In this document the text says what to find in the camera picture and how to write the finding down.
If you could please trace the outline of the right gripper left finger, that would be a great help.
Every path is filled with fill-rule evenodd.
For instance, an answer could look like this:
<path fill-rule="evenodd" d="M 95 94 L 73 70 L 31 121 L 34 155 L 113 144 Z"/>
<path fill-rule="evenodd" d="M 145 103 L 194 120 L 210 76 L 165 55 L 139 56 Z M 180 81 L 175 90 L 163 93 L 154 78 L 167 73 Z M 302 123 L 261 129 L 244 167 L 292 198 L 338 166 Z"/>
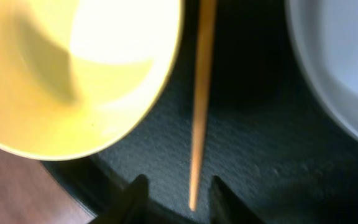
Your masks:
<path fill-rule="evenodd" d="M 149 181 L 145 175 L 136 177 L 119 196 L 118 201 L 89 224 L 141 224 L 145 223 Z"/>

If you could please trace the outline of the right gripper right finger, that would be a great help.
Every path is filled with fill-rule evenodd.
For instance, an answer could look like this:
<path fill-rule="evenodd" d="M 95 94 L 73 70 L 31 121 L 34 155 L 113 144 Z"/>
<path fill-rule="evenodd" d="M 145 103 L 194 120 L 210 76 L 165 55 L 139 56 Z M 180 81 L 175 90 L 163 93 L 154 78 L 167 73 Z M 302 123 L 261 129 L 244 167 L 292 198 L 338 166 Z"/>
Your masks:
<path fill-rule="evenodd" d="M 212 224 L 264 224 L 216 175 L 209 188 L 209 219 Z"/>

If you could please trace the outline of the yellow bowl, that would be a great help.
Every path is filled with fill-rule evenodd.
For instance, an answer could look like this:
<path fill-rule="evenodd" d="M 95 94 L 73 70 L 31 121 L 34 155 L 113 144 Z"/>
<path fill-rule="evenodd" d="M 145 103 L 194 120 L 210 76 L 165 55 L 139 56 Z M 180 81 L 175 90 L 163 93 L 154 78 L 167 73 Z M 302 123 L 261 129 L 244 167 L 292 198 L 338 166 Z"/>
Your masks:
<path fill-rule="evenodd" d="M 184 1 L 0 0 L 0 149 L 45 161 L 131 132 L 172 72 Z"/>

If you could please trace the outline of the wooden chopstick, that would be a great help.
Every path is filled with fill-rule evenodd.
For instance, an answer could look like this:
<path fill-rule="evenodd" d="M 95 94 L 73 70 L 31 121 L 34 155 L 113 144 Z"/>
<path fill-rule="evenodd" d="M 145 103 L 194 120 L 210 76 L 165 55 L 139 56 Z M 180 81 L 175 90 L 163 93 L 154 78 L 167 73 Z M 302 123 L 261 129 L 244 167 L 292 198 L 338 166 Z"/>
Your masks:
<path fill-rule="evenodd" d="M 197 208 L 203 163 L 217 5 L 217 0 L 201 0 L 199 5 L 188 204 L 193 212 Z"/>

